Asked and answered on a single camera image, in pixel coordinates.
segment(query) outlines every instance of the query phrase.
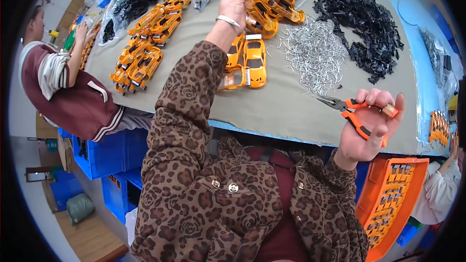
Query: leopard print jacket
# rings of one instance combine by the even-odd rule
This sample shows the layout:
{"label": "leopard print jacket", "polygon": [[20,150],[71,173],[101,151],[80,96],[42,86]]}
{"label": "leopard print jacket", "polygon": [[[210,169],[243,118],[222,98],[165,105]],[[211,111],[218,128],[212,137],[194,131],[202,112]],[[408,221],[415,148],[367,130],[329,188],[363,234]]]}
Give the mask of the leopard print jacket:
{"label": "leopard print jacket", "polygon": [[[210,108],[227,55],[202,41],[178,61],[155,105],[131,252],[141,261],[253,261],[282,217],[273,167],[232,137],[207,155]],[[310,261],[363,262],[356,170],[298,153],[290,211]]]}

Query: orange pliers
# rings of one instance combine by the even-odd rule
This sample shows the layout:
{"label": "orange pliers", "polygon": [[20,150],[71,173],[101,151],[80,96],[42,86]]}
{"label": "orange pliers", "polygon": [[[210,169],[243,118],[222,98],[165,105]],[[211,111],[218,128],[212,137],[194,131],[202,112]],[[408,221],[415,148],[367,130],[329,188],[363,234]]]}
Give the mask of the orange pliers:
{"label": "orange pliers", "polygon": [[[325,103],[331,108],[337,109],[341,111],[341,115],[350,122],[350,124],[354,127],[354,129],[358,132],[358,134],[363,137],[364,139],[369,139],[370,137],[370,131],[364,127],[364,125],[359,121],[358,117],[354,112],[349,110],[348,108],[362,108],[362,107],[370,107],[370,105],[367,104],[367,102],[363,103],[358,103],[355,99],[349,98],[340,100],[335,97],[330,97],[330,96],[323,96],[319,95],[319,98],[317,99],[320,102]],[[386,107],[381,108],[377,107],[380,109],[383,113],[388,115],[390,118],[394,118],[398,114],[398,109],[394,108],[392,105],[388,104]],[[382,140],[382,147],[387,146],[387,137],[383,137]]]}

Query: white wall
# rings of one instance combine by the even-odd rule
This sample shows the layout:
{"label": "white wall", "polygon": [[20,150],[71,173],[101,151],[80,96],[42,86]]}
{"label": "white wall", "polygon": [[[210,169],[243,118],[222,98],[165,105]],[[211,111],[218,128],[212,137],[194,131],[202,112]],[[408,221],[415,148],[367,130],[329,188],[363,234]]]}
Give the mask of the white wall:
{"label": "white wall", "polygon": [[39,145],[24,137],[10,137],[16,175],[27,207],[39,230],[61,261],[79,262],[78,257],[50,211],[41,182],[26,182],[26,167],[40,167]]}
{"label": "white wall", "polygon": [[[50,4],[44,4],[45,30],[55,30],[63,14],[72,0],[51,0]],[[49,41],[50,36],[44,32],[44,41]],[[18,39],[18,50],[14,61],[11,79],[11,88],[8,107],[9,131],[11,136],[35,138],[35,111],[18,80],[18,58],[22,44]]]}

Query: maroon jacket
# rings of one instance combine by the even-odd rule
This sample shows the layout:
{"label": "maroon jacket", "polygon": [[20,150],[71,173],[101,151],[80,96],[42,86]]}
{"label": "maroon jacket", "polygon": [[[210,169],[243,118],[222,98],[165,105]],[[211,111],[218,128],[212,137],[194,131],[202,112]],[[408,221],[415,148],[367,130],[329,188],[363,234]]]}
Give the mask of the maroon jacket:
{"label": "maroon jacket", "polygon": [[28,45],[25,56],[22,53],[20,59],[20,82],[39,113],[67,132],[95,142],[119,125],[124,108],[113,102],[105,86],[90,74],[79,71],[74,86],[69,87],[67,65],[60,75],[61,89],[47,100],[39,86],[38,72],[44,57],[56,51],[45,43],[32,48]]}

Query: car windshield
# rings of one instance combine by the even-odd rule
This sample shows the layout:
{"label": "car windshield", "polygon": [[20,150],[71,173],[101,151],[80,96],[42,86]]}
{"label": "car windshield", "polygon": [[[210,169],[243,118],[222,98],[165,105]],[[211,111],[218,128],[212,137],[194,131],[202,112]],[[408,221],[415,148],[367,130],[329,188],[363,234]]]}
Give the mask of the car windshield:
{"label": "car windshield", "polygon": [[248,60],[248,63],[246,64],[251,69],[257,69],[262,66],[262,61],[260,59],[251,59]]}
{"label": "car windshield", "polygon": [[231,55],[236,54],[236,46],[231,46],[230,50],[228,51],[228,54],[231,54]]}
{"label": "car windshield", "polygon": [[259,42],[249,42],[248,49],[259,49],[260,43]]}

